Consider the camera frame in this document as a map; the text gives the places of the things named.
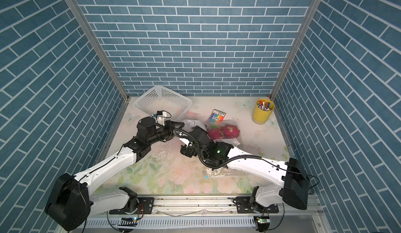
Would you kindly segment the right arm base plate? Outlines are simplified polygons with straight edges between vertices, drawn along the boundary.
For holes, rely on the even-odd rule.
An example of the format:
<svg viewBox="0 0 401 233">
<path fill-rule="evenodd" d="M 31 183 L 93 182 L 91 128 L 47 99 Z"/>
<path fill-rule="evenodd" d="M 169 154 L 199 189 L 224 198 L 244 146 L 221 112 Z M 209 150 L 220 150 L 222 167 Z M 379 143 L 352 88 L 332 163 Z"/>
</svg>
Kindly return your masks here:
<svg viewBox="0 0 401 233">
<path fill-rule="evenodd" d="M 279 209 L 276 204 L 272 204 L 269 207 L 263 207 L 262 205 L 253 201 L 250 196 L 237 196 L 233 199 L 233 203 L 237 208 L 238 214 L 251 214 L 251 213 L 278 213 Z"/>
</svg>

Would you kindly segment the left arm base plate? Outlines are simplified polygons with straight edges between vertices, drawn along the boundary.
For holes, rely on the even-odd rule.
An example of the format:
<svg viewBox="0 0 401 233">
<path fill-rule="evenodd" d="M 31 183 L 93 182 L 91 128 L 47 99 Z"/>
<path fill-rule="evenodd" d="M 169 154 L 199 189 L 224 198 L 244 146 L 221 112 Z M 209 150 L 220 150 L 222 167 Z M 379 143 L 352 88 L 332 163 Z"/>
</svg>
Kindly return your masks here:
<svg viewBox="0 0 401 233">
<path fill-rule="evenodd" d="M 138 214 L 139 216 L 151 214 L 155 199 L 153 197 L 139 197 L 128 201 L 128 204 L 122 209 L 109 211 L 111 215 L 130 215 Z"/>
</svg>

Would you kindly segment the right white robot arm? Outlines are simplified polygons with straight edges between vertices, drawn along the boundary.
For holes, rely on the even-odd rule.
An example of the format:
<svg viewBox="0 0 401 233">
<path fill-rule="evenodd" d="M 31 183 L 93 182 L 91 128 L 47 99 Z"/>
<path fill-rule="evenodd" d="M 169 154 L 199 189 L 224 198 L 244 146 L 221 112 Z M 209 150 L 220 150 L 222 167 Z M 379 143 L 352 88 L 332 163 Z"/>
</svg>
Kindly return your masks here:
<svg viewBox="0 0 401 233">
<path fill-rule="evenodd" d="M 277 161 L 247 153 L 232 144 L 213 141 L 199 126 L 190 132 L 174 129 L 173 134 L 185 144 L 181 149 L 183 155 L 198 157 L 212 170 L 235 169 L 269 181 L 266 187 L 254 187 L 250 199 L 254 206 L 267 208 L 285 203 L 295 209 L 307 209 L 313 175 L 297 159 Z"/>
</svg>

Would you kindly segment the pink dragon fruit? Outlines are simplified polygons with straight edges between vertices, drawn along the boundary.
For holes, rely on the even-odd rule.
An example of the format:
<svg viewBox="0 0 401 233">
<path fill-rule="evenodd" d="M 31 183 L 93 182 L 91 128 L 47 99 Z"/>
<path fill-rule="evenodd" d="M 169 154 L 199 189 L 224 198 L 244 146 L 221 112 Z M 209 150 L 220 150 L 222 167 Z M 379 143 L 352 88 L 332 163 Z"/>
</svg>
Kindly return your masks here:
<svg viewBox="0 0 401 233">
<path fill-rule="evenodd" d="M 222 126 L 220 129 L 224 138 L 232 139 L 232 138 L 238 138 L 240 136 L 240 130 L 235 125 L 227 124 Z"/>
<path fill-rule="evenodd" d="M 222 139 L 224 137 L 223 132 L 218 128 L 211 128 L 207 133 L 212 140 Z"/>
</svg>

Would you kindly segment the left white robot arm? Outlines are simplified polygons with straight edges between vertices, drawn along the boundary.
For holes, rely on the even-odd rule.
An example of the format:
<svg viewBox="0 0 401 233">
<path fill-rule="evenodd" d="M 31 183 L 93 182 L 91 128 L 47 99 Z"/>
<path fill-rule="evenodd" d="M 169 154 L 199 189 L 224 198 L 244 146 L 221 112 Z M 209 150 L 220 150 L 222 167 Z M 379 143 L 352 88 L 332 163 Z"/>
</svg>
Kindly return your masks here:
<svg viewBox="0 0 401 233">
<path fill-rule="evenodd" d="M 158 123 L 153 117 L 145 117 L 137 124 L 137 135 L 122 145 L 109 158 L 74 175 L 61 175 L 53 186 L 44 211 L 66 231 L 74 230 L 87 218 L 111 210 L 134 213 L 138 207 L 137 193 L 128 187 L 93 195 L 119 171 L 137 163 L 150 152 L 157 142 L 174 137 L 173 131 L 184 126 L 181 122 L 166 120 Z"/>
</svg>

